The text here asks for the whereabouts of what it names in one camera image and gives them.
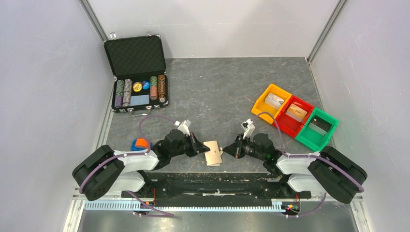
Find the beige leather card holder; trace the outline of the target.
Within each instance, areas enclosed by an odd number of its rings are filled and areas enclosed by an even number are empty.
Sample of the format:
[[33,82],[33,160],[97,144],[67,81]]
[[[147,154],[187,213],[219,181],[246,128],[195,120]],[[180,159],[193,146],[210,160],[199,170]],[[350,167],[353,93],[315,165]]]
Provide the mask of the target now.
[[206,141],[204,145],[207,146],[210,150],[205,152],[205,160],[207,166],[220,166],[222,163],[221,155],[222,151],[218,146],[218,142],[214,141]]

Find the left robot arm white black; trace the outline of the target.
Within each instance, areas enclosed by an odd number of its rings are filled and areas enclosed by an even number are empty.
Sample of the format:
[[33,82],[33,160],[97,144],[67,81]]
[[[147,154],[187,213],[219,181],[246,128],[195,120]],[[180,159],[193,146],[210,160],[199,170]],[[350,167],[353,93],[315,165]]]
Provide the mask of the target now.
[[145,171],[161,169],[175,156],[194,157],[208,151],[210,148],[201,143],[193,132],[184,134],[174,129],[163,140],[139,151],[116,151],[102,145],[74,168],[72,176],[80,187],[80,193],[89,201],[109,192],[126,190],[146,197],[152,191],[152,184]]

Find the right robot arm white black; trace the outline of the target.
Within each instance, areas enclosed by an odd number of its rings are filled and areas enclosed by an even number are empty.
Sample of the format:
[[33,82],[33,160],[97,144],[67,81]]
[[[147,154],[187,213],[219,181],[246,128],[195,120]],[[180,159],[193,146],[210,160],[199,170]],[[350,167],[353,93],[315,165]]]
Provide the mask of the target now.
[[316,191],[349,204],[357,193],[364,192],[363,183],[368,178],[362,167],[332,146],[313,153],[282,153],[264,133],[256,134],[253,139],[240,134],[223,152],[236,159],[249,156],[263,161],[268,172],[285,178],[279,184],[279,191],[285,197]]

